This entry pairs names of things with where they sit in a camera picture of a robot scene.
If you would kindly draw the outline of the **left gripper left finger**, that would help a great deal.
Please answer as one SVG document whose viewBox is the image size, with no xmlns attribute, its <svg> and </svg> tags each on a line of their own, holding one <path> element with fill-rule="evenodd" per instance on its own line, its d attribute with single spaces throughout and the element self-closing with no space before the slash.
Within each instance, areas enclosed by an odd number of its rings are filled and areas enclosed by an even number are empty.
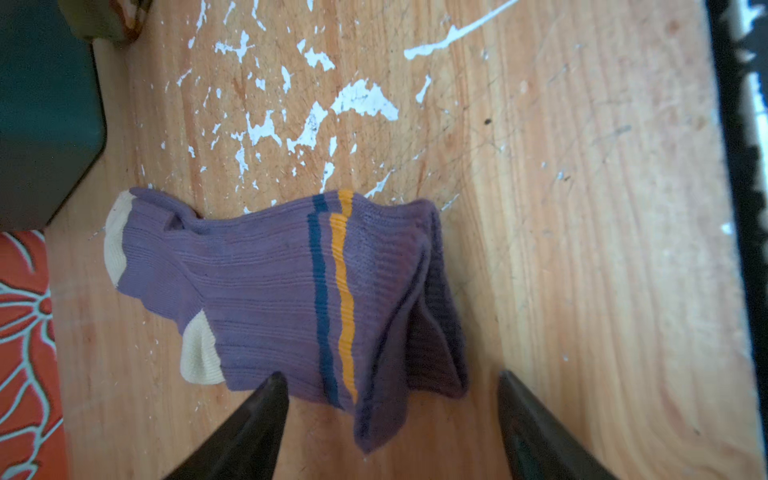
<svg viewBox="0 0 768 480">
<path fill-rule="evenodd" d="M 271 479 L 289 409 L 288 385 L 270 375 L 169 479 Z"/>
</svg>

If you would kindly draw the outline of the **purple striped sock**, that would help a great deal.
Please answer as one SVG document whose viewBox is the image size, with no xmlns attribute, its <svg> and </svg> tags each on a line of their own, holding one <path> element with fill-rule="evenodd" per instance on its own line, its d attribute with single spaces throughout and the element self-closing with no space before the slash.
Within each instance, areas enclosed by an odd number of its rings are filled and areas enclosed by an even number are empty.
<svg viewBox="0 0 768 480">
<path fill-rule="evenodd" d="M 120 293 L 177 325 L 187 382 L 246 391 L 279 372 L 292 396 L 351 414 L 364 452 L 397 434 L 412 391 L 468 391 L 428 200 L 337 190 L 210 220 L 133 188 L 107 217 L 104 262 Z"/>
</svg>

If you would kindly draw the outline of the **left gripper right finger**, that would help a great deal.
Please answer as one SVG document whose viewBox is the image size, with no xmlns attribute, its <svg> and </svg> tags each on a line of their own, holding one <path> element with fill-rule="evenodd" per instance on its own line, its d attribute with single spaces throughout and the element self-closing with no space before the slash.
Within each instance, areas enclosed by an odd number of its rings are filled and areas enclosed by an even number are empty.
<svg viewBox="0 0 768 480">
<path fill-rule="evenodd" d="M 511 371 L 500 373 L 498 418 L 505 453 L 515 479 L 612 479 Z"/>
</svg>

